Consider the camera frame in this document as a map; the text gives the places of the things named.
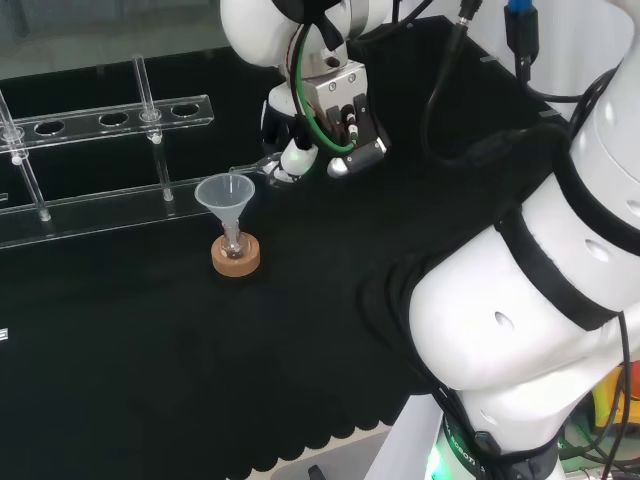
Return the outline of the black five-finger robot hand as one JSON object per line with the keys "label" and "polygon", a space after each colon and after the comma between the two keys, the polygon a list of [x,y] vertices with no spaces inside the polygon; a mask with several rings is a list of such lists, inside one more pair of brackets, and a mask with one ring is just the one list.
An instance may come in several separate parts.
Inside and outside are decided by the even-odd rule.
{"label": "black five-finger robot hand", "polygon": [[294,184],[315,163],[318,147],[298,119],[287,82],[271,89],[264,101],[261,134],[265,158],[259,172],[270,185]]}

